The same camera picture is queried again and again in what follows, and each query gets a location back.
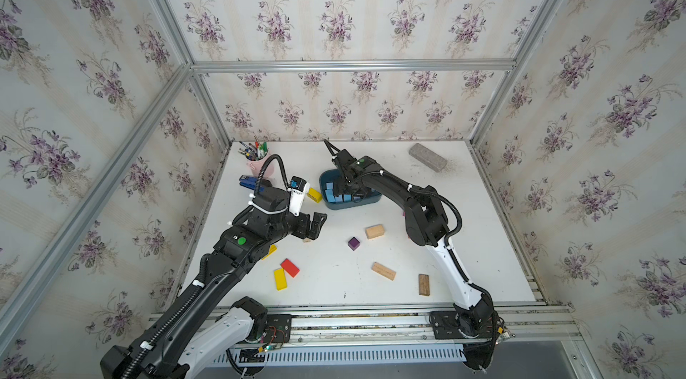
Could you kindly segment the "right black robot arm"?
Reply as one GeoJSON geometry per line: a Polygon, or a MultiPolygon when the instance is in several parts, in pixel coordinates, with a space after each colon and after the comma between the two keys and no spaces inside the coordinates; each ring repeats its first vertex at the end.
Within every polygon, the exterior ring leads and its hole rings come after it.
{"type": "Polygon", "coordinates": [[[471,279],[451,244],[451,238],[463,227],[458,209],[432,186],[414,185],[390,173],[371,157],[355,158],[330,141],[324,144],[346,187],[372,189],[401,207],[407,236],[432,253],[448,279],[460,334],[468,339],[487,334],[496,341],[500,325],[493,299],[471,279]]]}

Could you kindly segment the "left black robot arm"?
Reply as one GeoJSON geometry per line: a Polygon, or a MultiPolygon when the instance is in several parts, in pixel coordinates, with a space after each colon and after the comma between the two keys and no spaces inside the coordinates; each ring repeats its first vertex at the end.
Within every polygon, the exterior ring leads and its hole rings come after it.
{"type": "Polygon", "coordinates": [[[248,205],[230,222],[198,274],[173,305],[129,346],[114,346],[100,361],[105,378],[194,378],[218,355],[266,328],[267,309],[250,297],[235,302],[212,326],[203,324],[219,302],[287,236],[318,238],[327,216],[302,213],[307,180],[284,177],[265,187],[259,173],[248,205]]]}

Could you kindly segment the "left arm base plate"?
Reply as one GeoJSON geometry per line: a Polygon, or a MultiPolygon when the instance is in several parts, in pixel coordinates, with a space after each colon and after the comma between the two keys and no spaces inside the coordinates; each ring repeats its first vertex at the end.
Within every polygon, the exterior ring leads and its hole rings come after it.
{"type": "Polygon", "coordinates": [[[257,325],[248,334],[248,338],[241,343],[259,346],[288,343],[292,319],[293,316],[289,314],[267,314],[257,321],[257,325]]]}

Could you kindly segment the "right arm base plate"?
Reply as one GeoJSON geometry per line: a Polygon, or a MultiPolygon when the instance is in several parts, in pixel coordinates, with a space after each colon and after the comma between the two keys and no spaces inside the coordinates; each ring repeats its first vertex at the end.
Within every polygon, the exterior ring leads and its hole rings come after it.
{"type": "Polygon", "coordinates": [[[457,311],[432,311],[429,323],[435,340],[491,339],[500,337],[507,329],[502,318],[493,322],[492,316],[474,325],[466,314],[457,311]]]}

